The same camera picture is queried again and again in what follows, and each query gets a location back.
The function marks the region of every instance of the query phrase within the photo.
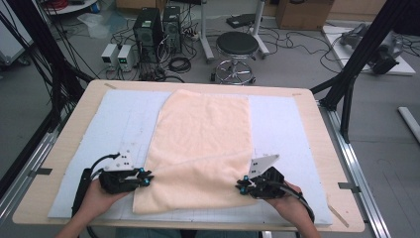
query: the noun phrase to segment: black stool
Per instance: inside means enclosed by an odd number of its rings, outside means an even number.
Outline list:
[[[254,83],[256,78],[251,68],[241,60],[252,58],[259,49],[259,43],[250,34],[228,32],[222,34],[216,41],[217,51],[229,60],[222,61],[216,67],[216,76],[221,83],[239,84]]]

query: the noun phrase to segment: human arm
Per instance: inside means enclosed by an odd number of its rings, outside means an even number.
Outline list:
[[[55,238],[77,237],[89,222],[105,213],[115,201],[127,194],[128,192],[109,194],[102,189],[98,179],[93,180],[83,198],[79,210],[64,228],[55,235]]]
[[[302,191],[299,186],[290,182],[287,185],[297,192]],[[296,197],[286,194],[282,198],[266,199],[265,201],[272,205],[281,217],[292,223],[303,237],[321,237],[305,206]]]

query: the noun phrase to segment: towel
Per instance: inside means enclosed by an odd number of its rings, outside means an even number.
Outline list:
[[[133,211],[254,204],[235,188],[253,154],[246,96],[177,90],[159,112],[145,163],[154,179],[136,189]]]

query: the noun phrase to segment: white mat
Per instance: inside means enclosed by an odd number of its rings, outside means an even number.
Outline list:
[[[331,27],[331,26],[324,26],[323,32],[327,37],[328,42],[330,45],[341,37],[342,33],[348,32],[353,28],[342,28],[342,27]],[[344,67],[346,63],[349,61],[350,56],[353,53],[353,49],[351,46],[342,46],[338,40],[335,45],[333,46],[333,52],[336,56],[337,60],[339,60],[340,66]],[[397,57],[395,60],[399,62],[396,66],[394,66],[390,71],[386,74],[393,74],[393,75],[413,75],[416,71],[400,56]],[[365,65],[362,72],[370,72],[373,73],[370,69],[370,66]]]
[[[49,213],[51,218],[68,218],[84,168],[105,155],[130,150],[136,167],[142,167],[158,112],[170,92],[110,90],[99,106],[62,180]],[[254,158],[280,154],[275,167],[285,178],[304,190],[317,225],[332,224],[296,103],[291,97],[249,95]],[[104,167],[105,160],[97,168]],[[136,215],[133,194],[117,201],[103,219],[288,224],[266,202],[224,209],[176,210],[164,214]]]

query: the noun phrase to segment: person's right hand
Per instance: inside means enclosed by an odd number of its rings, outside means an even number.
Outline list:
[[[302,192],[299,186],[286,183],[297,192]],[[305,206],[294,196],[286,194],[282,198],[266,199],[281,217],[292,223],[305,238],[321,237],[306,210]]]

